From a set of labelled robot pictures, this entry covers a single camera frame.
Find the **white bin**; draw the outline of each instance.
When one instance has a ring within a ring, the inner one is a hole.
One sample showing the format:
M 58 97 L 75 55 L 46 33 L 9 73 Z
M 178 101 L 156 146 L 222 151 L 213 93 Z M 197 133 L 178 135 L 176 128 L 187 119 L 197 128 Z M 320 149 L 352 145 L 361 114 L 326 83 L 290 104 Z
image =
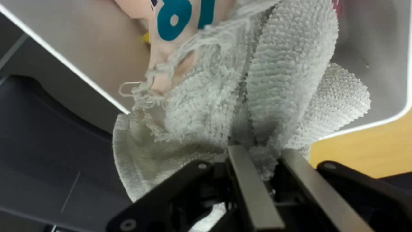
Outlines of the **white bin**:
M 346 135 L 402 118 L 410 101 L 410 0 L 342 0 L 342 39 L 335 60 L 369 87 L 373 110 Z M 121 111 L 125 82 L 143 78 L 149 64 L 136 23 L 114 0 L 0 0 L 0 12 Z

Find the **terry cloth towel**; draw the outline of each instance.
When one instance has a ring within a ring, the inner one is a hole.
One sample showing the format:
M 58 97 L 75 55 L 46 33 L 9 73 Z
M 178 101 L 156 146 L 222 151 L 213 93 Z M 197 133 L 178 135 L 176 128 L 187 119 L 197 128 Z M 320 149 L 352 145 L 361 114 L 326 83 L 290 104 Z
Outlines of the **terry cloth towel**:
M 125 95 L 136 105 L 116 122 L 114 150 L 131 199 L 192 160 L 221 160 L 230 137 L 267 180 L 281 150 L 308 151 L 364 117 L 367 88 L 330 64 L 337 39 L 331 0 L 239 0 L 226 21 L 197 32 Z M 195 66 L 174 82 L 188 56 Z M 159 75 L 172 84 L 161 95 Z

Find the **gray floor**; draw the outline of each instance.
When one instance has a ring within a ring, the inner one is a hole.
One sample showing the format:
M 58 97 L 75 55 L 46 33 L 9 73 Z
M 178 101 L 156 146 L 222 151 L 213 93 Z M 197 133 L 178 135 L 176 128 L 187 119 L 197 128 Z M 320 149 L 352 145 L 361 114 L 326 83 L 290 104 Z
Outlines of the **gray floor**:
M 111 133 L 119 111 L 35 42 L 22 37 L 22 32 L 0 16 L 0 77 L 24 75 L 37 79 L 66 109 Z M 18 51 L 11 52 L 20 39 L 25 41 L 21 47 L 16 47 Z M 43 230 L 43 224 L 0 212 L 2 232 L 42 232 Z

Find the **pink object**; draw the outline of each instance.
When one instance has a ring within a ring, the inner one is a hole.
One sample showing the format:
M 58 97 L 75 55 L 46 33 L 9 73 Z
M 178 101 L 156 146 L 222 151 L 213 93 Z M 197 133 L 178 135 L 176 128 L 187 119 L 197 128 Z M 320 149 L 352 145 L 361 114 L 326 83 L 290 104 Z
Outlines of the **pink object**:
M 167 0 L 159 0 L 158 6 L 155 7 L 155 20 L 150 21 L 150 34 L 151 34 L 151 60 L 150 60 L 150 69 L 154 69 L 156 65 L 164 64 L 168 61 L 169 56 L 174 53 L 185 42 L 192 38 L 200 29 L 199 21 L 201 15 L 201 0 L 188 0 L 192 6 L 194 15 L 190 20 L 190 24 L 186 26 L 183 33 L 173 42 L 164 41 L 159 32 L 158 32 L 158 15 L 160 14 L 161 8 L 165 6 Z M 214 10 L 214 23 L 218 24 L 227 19 L 228 14 L 234 10 L 237 0 L 217 0 L 215 10 Z M 170 83 L 170 79 L 165 77 L 156 77 L 155 83 L 152 86 L 152 91 L 158 93 L 168 93 L 174 84 L 178 84 L 183 81 L 185 74 L 190 68 L 196 64 L 197 57 L 192 55 L 187 57 L 176 70 L 176 83 Z
M 340 19 L 342 14 L 344 12 L 342 0 L 333 0 L 333 2 L 334 2 L 334 7 L 335 7 L 335 11 L 337 11 L 338 19 Z
M 154 2 L 151 0 L 115 0 L 119 7 L 133 20 L 151 20 Z

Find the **dark gray surface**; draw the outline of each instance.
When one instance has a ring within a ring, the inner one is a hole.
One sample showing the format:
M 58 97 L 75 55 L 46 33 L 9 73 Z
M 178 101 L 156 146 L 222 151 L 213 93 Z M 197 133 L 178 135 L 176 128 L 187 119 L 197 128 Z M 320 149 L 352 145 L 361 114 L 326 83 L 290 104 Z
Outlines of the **dark gray surface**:
M 103 231 L 128 204 L 112 141 L 37 82 L 0 86 L 0 209 L 76 231 Z
M 383 181 L 403 190 L 405 193 L 410 194 L 412 198 L 412 173 L 385 177 L 383 179 Z
M 43 232 L 44 225 L 0 212 L 2 232 Z
M 0 60 L 22 37 L 22 33 L 13 28 L 11 23 L 2 20 L 4 19 L 0 16 Z M 7 75 L 35 78 L 53 99 L 71 113 L 106 132 L 112 132 L 118 110 L 33 41 L 28 41 L 11 61 L 0 69 L 0 77 Z M 35 117 L 29 111 L 28 119 L 31 118 Z M 11 128 L 7 131 L 15 131 L 13 124 L 8 127 Z M 56 130 L 52 127 L 44 131 L 53 133 Z M 56 137 L 56 141 L 65 142 L 66 139 Z M 106 220 L 100 218 L 97 212 L 110 215 L 110 212 L 118 212 L 124 203 L 128 203 L 127 198 L 112 191 L 112 189 L 121 191 L 123 188 L 119 181 L 114 181 L 116 171 L 111 153 L 106 153 L 103 159 L 82 158 L 82 154 L 79 154 L 76 155 L 78 159 L 66 157 L 66 160 L 58 158 L 53 160 L 30 157 L 29 154 L 33 155 L 34 151 L 22 144 L 9 144 L 9 146 L 12 146 L 12 150 L 13 146 L 16 150 L 26 150 L 28 154 L 26 157 L 3 157 L 0 163 L 2 203 L 11 203 L 17 209 L 12 212 L 15 216 L 0 213 L 2 232 L 40 232 L 44 224 L 52 224 L 48 221 L 51 217 L 55 217 L 57 222 L 60 220 L 70 222 L 79 220 L 80 216 L 84 222 L 78 221 L 76 227 L 91 229 L 88 222 L 101 221 L 100 229 L 102 229 Z M 53 148 L 56 154 L 64 155 L 64 158 L 71 153 L 67 149 L 64 153 L 60 151 L 65 148 L 65 144 L 55 144 Z M 22 198 L 24 194 L 30 197 L 31 200 Z M 114 202 L 119 202 L 119 204 L 115 204 L 118 207 L 107 204 Z M 11 208 L 2 206 L 4 211 L 11 213 Z M 31 216 L 30 212 L 26 211 L 25 213 L 25 211 L 18 209 L 40 211 L 43 215 Z
M 0 77 L 35 78 L 66 109 L 98 128 L 112 132 L 118 110 L 35 42 L 28 41 Z
M 24 33 L 0 15 L 0 60 Z

